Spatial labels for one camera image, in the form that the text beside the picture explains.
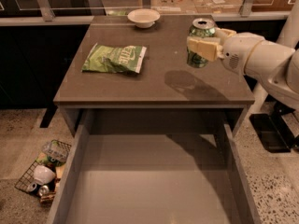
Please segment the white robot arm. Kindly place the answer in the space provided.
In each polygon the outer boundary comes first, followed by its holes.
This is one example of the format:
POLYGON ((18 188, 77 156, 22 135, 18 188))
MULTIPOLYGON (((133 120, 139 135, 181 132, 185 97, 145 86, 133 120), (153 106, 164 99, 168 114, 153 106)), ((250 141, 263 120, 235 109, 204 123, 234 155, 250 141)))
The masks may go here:
POLYGON ((284 105, 299 107, 299 5, 295 4, 276 43, 261 35, 217 28, 212 37, 187 37, 187 49, 239 75, 258 81, 284 105))

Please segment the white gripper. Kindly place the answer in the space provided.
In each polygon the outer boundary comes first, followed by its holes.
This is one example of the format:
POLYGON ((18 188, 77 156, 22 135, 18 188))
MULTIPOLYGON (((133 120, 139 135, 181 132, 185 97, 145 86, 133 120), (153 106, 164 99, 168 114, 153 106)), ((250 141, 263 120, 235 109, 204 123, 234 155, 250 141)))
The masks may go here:
POLYGON ((235 30, 217 28, 215 37, 187 37, 187 48, 204 59, 214 62, 223 55, 223 66, 236 74, 244 75, 245 66, 255 47, 265 38, 252 33, 236 34, 235 30))

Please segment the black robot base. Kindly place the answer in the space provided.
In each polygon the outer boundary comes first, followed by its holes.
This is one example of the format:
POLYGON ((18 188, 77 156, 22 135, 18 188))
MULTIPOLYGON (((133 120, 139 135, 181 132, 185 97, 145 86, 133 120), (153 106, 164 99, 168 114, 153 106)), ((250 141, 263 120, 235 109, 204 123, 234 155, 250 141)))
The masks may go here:
POLYGON ((299 151, 299 119, 294 109, 276 102, 270 114, 252 114, 249 120, 265 150, 299 151))

